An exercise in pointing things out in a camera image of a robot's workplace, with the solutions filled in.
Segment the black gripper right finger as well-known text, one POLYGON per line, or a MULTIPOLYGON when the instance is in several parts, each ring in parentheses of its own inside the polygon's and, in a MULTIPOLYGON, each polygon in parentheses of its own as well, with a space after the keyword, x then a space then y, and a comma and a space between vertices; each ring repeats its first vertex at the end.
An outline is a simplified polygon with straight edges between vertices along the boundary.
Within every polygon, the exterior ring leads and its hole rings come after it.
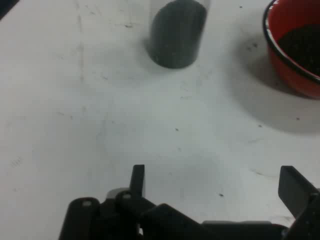
POLYGON ((280 168, 278 196, 295 218, 284 240, 320 238, 320 191, 293 166, 280 168))

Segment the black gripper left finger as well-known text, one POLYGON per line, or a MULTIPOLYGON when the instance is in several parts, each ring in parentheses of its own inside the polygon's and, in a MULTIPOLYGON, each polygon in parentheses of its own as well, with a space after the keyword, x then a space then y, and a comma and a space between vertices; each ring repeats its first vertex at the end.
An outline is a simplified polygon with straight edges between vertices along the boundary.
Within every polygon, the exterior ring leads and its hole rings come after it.
POLYGON ((92 197, 73 200, 61 240, 201 240, 208 231, 167 204, 143 197, 145 166, 134 165, 130 185, 103 203, 92 197))

